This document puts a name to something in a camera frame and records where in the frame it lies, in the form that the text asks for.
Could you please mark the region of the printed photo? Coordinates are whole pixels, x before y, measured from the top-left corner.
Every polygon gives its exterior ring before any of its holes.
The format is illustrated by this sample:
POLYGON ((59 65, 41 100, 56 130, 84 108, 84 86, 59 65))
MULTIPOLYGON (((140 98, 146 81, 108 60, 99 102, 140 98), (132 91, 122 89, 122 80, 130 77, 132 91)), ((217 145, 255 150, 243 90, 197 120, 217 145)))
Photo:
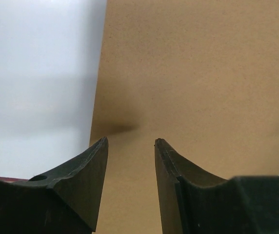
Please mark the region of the printed photo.
POLYGON ((89 146, 104 0, 0 0, 0 177, 29 179, 89 146))

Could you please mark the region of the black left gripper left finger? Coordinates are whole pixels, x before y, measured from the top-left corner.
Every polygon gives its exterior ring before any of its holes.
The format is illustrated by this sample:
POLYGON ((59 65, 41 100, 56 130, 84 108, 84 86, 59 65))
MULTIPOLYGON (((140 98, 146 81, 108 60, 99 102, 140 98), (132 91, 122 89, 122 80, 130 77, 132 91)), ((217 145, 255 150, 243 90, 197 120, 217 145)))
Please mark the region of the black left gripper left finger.
POLYGON ((96 230, 108 159, 103 137, 27 181, 0 181, 0 234, 90 234, 96 230))

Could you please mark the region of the pink photo frame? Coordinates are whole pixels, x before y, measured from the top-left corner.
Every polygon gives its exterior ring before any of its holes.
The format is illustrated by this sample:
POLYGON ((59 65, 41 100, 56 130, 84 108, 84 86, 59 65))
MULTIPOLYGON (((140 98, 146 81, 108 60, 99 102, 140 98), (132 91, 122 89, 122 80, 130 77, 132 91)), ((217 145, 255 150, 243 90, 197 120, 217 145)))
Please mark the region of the pink photo frame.
POLYGON ((27 179, 0 177, 0 181, 12 183, 17 181, 27 181, 27 179))

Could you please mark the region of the brown backing board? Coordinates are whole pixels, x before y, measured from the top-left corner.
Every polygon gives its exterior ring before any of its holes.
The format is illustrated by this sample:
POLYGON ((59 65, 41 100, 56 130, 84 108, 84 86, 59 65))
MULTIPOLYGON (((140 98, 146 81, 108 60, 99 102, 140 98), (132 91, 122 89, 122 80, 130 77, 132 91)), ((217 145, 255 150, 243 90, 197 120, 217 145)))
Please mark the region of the brown backing board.
POLYGON ((96 232, 160 234, 154 144, 223 178, 279 174, 279 0, 110 0, 91 141, 96 232))

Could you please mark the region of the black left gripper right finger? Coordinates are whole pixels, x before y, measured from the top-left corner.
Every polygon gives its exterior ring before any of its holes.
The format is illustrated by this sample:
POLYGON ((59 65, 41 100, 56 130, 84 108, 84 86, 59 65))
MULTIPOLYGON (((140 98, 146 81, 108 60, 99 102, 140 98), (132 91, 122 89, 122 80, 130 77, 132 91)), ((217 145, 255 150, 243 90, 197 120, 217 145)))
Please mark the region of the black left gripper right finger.
POLYGON ((165 234, 279 234, 279 176, 223 179, 155 141, 165 234))

